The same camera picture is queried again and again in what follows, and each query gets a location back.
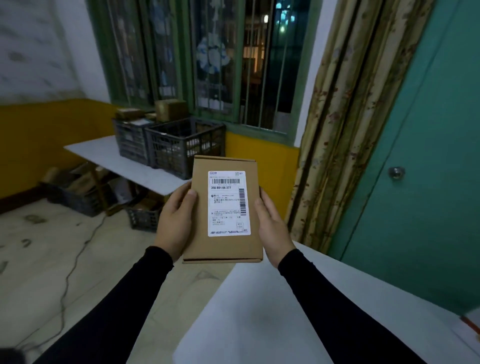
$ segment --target vertical barcode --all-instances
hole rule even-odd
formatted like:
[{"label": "vertical barcode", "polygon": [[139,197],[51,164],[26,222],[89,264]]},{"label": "vertical barcode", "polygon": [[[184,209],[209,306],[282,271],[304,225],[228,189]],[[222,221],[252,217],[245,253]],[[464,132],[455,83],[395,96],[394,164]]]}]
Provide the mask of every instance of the vertical barcode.
[{"label": "vertical barcode", "polygon": [[232,184],[239,184],[240,178],[212,178],[212,183],[214,184],[225,184],[225,183],[232,183]]},{"label": "vertical barcode", "polygon": [[245,189],[239,188],[239,197],[240,197],[240,215],[247,215],[247,205],[245,204]]}]

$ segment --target floral curtain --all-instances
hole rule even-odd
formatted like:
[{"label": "floral curtain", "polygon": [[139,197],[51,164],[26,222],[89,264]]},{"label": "floral curtain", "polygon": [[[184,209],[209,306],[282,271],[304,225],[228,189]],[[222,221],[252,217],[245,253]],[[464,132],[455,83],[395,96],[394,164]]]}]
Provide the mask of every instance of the floral curtain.
[{"label": "floral curtain", "polygon": [[395,101],[434,0],[339,0],[287,211],[293,240],[327,253]]}]

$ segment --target tiled floor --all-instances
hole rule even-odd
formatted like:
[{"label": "tiled floor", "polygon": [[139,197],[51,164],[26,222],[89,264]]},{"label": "tiled floor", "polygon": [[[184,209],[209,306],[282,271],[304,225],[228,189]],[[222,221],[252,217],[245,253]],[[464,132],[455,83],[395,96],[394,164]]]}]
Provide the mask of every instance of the tiled floor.
[{"label": "tiled floor", "polygon": [[[45,221],[34,223],[25,219],[28,215]],[[89,218],[46,200],[0,215],[0,347],[29,348],[58,332],[65,277],[103,216]],[[152,233],[131,230],[124,211],[106,218],[70,277],[63,332],[115,286],[153,239]],[[129,363],[171,363],[178,342],[232,268],[177,263]],[[38,356],[37,350],[27,353],[29,362]]]}]

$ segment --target white table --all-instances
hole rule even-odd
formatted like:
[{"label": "white table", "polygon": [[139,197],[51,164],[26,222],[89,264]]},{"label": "white table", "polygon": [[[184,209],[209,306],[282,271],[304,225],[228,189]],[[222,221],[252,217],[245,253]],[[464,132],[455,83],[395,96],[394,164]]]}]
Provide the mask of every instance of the white table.
[{"label": "white table", "polygon": [[122,157],[113,135],[72,144],[65,149],[158,194],[170,194],[185,183],[164,170],[156,170]]},{"label": "white table", "polygon": [[[451,330],[458,320],[455,314],[308,247],[297,247],[340,291],[427,363],[480,363]],[[261,263],[235,265],[173,359],[176,364],[332,362],[266,256]]]}]

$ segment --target forearm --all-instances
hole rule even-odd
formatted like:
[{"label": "forearm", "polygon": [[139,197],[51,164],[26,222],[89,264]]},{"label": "forearm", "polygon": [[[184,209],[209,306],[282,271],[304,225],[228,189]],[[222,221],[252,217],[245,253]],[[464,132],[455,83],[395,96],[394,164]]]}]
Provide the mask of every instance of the forearm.
[{"label": "forearm", "polygon": [[165,251],[148,247],[110,293],[35,364],[125,363],[172,268]]},{"label": "forearm", "polygon": [[298,250],[278,266],[328,354],[338,363],[424,363],[331,284]]}]

